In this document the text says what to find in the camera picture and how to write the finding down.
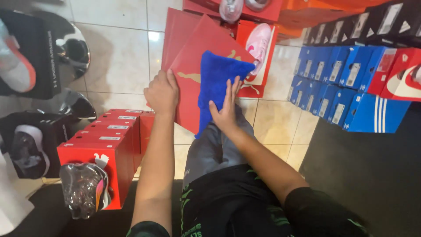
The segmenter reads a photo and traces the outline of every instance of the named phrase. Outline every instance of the black shirt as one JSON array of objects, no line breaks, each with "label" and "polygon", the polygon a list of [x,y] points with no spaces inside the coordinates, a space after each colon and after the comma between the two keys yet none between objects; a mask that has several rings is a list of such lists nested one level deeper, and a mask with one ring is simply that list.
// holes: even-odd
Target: black shirt
[{"label": "black shirt", "polygon": [[[310,188],[293,190],[282,207],[247,164],[206,174],[181,196],[181,237],[368,236],[358,216]],[[129,237],[169,237],[144,221]]]}]

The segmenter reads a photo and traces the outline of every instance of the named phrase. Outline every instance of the stack of shoe boxes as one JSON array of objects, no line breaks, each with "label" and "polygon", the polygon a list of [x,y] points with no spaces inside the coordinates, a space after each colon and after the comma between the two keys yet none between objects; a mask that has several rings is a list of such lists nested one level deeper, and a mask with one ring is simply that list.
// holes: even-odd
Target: stack of shoe boxes
[{"label": "stack of shoe boxes", "polygon": [[154,119],[151,111],[111,109],[57,148],[60,163],[104,167],[112,195],[106,210],[121,209],[146,152]]},{"label": "stack of shoe boxes", "polygon": [[416,0],[391,1],[313,27],[288,100],[349,132],[395,133],[421,102],[419,10]]}]

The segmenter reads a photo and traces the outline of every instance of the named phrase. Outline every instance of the gray pants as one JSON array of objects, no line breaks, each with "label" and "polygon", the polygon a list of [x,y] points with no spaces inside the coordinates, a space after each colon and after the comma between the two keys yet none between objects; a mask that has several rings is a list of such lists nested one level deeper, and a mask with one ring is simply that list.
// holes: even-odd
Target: gray pants
[{"label": "gray pants", "polygon": [[[254,137],[253,127],[245,119],[238,105],[235,105],[235,116],[238,126]],[[246,163],[247,160],[232,141],[213,122],[210,122],[200,138],[195,139],[189,149],[183,188],[210,172]]]}]

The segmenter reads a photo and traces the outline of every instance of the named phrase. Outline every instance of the hand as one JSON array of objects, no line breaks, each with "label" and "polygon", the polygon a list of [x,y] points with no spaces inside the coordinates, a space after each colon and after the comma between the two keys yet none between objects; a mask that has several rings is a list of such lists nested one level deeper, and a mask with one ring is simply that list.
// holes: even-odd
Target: hand
[{"label": "hand", "polygon": [[179,103],[179,87],[171,69],[167,72],[160,70],[149,88],[144,89],[146,101],[157,115],[175,116]]},{"label": "hand", "polygon": [[235,78],[233,85],[231,84],[231,80],[228,79],[226,81],[226,95],[221,111],[218,111],[212,100],[209,101],[209,110],[212,114],[213,121],[225,134],[238,127],[235,120],[235,96],[238,94],[240,88],[240,76]]}]

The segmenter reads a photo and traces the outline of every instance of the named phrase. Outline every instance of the shirt sleeve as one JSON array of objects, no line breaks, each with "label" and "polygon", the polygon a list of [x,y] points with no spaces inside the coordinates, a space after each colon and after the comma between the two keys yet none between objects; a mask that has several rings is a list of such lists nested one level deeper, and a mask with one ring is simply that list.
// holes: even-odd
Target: shirt sleeve
[{"label": "shirt sleeve", "polygon": [[156,222],[143,221],[134,225],[126,237],[170,237],[170,234]]},{"label": "shirt sleeve", "polygon": [[284,211],[296,237],[369,236],[359,216],[308,187],[288,194]]}]

